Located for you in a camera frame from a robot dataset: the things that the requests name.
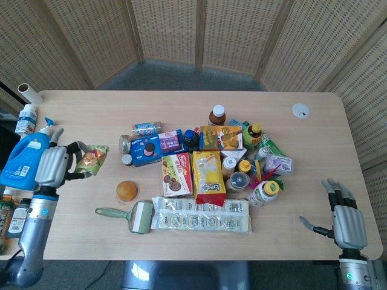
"sauce bottle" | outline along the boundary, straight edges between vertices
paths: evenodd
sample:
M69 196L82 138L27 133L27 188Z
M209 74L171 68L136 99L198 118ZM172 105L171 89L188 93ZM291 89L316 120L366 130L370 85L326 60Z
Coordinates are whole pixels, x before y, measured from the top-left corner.
M226 121L226 113L224 111L224 106L216 105L213 107L210 117L208 120L209 126L222 126Z
M7 244L7 231L12 220L15 202L12 199L13 190L4 190L0 199L0 254L3 254Z
M27 211L30 208L31 199L24 198L13 212L7 237L20 237L24 228L24 222L27 217Z
M193 130L187 130L184 133L184 143L188 147L188 152L199 151L199 135Z
M254 150L262 139L262 125L254 123L243 131L243 147L248 151Z

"paper towel roll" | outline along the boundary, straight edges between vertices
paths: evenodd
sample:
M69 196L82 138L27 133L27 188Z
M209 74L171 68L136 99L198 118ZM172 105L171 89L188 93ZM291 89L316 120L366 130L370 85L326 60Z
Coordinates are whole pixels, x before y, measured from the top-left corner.
M42 97L39 96L28 83L22 83L19 85L18 92L20 92L34 106L39 106L43 103Z

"jar lid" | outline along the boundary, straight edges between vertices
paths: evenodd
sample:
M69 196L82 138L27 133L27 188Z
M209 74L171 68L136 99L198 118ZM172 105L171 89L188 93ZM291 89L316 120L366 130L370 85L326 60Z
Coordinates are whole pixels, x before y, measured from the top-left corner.
M6 189L6 190L4 190L4 192L3 192L3 196L4 195L10 195L10 196L13 196L14 195L14 193L15 193L15 191L14 190L11 190L11 189Z
M193 130L187 130L185 133L184 133L184 137L186 137L187 139L193 139L194 136L195 136L195 132Z
M249 172L252 168L252 165L247 160L242 160L239 162L239 170L242 172Z
M262 131L262 125L260 123L254 123L252 126L252 131L255 133Z
M212 113L216 117L222 117L224 115L224 106L216 105L213 107Z
M121 158L121 161L126 166L132 165L132 155L130 155L130 154L123 155Z
M119 139L119 150L122 154L128 154L131 151L131 139L129 135L121 135Z
M234 172L231 174L230 182L236 189L243 189L250 183L249 176L244 172Z
M236 160L232 157L226 157L223 160L223 166L228 170L232 170L236 166Z
M264 185L264 190L268 195L276 195L279 191L279 185L275 181L267 181Z

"purple box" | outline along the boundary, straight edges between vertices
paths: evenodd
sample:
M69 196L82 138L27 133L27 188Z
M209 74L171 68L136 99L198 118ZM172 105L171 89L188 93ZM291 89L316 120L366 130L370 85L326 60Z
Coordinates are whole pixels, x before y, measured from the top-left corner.
M177 131L169 131L158 134L160 148L162 152L175 151L180 148Z

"white bottle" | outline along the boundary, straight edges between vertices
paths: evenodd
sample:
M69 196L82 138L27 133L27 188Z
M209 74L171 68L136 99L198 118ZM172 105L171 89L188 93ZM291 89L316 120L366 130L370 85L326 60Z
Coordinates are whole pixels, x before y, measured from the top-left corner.
M35 106L26 104L19 114L18 123L16 124L15 133L21 137L30 135L34 132L36 125Z
M231 177L231 174L234 173L236 166L236 161L232 157L226 157L223 159L222 163L222 174L223 174L223 179L227 180Z
M247 199L253 207L262 207L266 202L274 201L278 196L279 185L275 181L263 181L258 184Z

